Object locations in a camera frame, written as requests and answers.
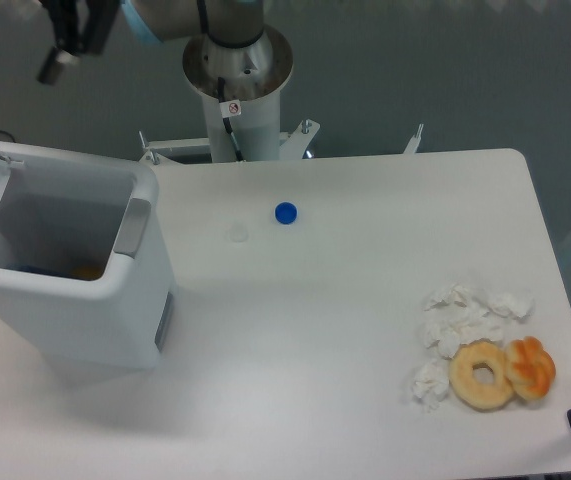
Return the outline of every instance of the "crumpled tissue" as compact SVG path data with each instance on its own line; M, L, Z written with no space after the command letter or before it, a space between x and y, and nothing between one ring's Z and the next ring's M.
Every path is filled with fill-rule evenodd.
M447 365L443 361L431 359L416 372L412 393L426 411L436 410L448 391L449 377Z
M434 292L424 308L442 309L443 315L425 323L421 332L423 345L436 345L441 356L452 358L461 345L478 340L502 341L503 319L523 321L534 308L534 298L528 292L492 294L453 283Z

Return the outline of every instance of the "orange object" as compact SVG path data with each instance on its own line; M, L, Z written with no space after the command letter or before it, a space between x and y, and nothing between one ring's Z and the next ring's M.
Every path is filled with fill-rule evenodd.
M537 338L525 337L510 342L505 355L505 375L520 397L538 400L547 395L556 378L556 366Z

